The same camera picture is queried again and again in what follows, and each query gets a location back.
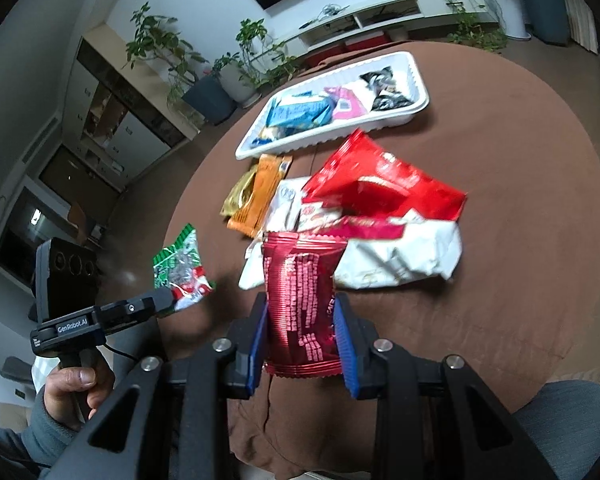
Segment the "grey sleeve left forearm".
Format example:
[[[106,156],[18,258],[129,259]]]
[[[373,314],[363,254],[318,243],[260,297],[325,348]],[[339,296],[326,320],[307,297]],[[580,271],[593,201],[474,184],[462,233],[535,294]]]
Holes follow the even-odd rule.
[[[44,479],[79,428],[72,394],[43,388],[25,430],[0,428],[0,479]]]

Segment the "person's left hand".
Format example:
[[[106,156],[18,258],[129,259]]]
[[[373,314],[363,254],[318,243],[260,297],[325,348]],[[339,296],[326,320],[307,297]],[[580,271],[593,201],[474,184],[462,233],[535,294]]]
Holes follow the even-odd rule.
[[[100,356],[92,367],[55,367],[46,378],[43,403],[58,424],[78,431],[92,418],[114,390],[114,372]],[[78,407],[79,393],[86,394],[87,415]]]

